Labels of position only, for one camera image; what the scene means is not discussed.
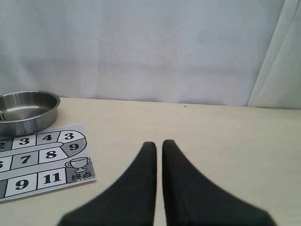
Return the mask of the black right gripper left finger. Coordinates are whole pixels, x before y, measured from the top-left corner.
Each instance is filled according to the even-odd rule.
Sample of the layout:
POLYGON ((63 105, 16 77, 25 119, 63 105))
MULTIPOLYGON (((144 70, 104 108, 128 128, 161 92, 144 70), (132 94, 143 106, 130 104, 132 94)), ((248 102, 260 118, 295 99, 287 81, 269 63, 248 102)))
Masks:
POLYGON ((60 226, 152 226, 157 194, 157 149, 143 143, 127 170, 100 195, 65 214, 60 226))

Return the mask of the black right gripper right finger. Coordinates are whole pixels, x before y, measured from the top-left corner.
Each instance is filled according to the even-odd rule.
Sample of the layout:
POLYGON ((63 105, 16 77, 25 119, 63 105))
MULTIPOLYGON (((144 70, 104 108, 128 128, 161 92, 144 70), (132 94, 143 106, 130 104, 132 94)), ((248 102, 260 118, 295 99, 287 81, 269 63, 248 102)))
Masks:
POLYGON ((168 226, 276 225, 267 211, 210 181, 173 140, 162 146, 162 186, 168 226))

